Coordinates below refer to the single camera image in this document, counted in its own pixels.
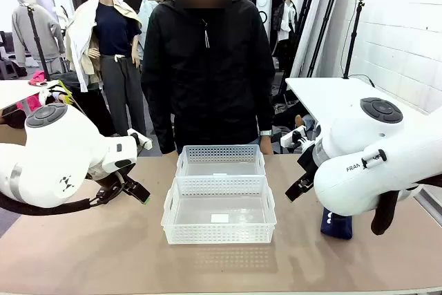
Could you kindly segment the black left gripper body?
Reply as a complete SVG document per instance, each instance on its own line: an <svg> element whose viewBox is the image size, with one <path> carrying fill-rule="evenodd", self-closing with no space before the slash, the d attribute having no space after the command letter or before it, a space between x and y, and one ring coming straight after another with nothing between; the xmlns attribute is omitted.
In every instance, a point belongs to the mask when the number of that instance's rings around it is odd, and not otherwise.
<svg viewBox="0 0 442 295"><path fill-rule="evenodd" d="M95 197L90 199L90 202L110 202L122 192L133 196L135 181L128 174L134 167L135 164L131 164L109 174L101 180L95 180L100 189L95 194Z"/></svg>

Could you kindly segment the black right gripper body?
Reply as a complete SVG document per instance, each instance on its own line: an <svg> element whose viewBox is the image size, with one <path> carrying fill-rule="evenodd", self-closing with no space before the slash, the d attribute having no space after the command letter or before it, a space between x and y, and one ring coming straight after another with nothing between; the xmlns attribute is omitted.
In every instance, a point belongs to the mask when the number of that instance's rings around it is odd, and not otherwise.
<svg viewBox="0 0 442 295"><path fill-rule="evenodd" d="M300 178L302 185L312 185L317 171L317 165L313 158L315 144L312 144L298 158L298 164L305 170L305 174Z"/></svg>

